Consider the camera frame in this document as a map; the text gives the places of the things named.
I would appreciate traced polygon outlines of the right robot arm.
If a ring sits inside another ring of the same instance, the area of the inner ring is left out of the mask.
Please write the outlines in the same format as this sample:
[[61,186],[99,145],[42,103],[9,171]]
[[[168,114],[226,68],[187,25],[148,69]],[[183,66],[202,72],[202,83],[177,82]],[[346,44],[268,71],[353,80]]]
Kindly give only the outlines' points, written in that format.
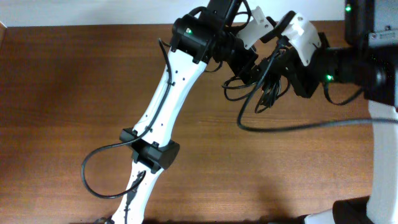
[[373,184],[370,196],[336,201],[304,223],[397,222],[397,2],[346,1],[346,49],[329,49],[315,27],[297,12],[278,23],[297,51],[303,82],[353,83],[368,101],[373,126]]

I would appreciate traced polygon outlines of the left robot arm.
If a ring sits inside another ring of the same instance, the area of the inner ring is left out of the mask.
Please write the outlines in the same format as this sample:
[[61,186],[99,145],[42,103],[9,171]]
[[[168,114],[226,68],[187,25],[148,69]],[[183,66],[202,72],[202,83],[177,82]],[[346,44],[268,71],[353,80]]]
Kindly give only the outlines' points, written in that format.
[[257,55],[254,30],[264,25],[260,7],[247,8],[248,20],[234,26],[241,1],[210,1],[178,18],[169,50],[164,50],[164,73],[140,120],[123,129],[122,142],[132,149],[131,175],[121,204],[107,223],[142,223],[154,185],[175,160],[180,146],[172,140],[177,116],[194,83],[210,59],[226,62],[237,75],[249,70]]

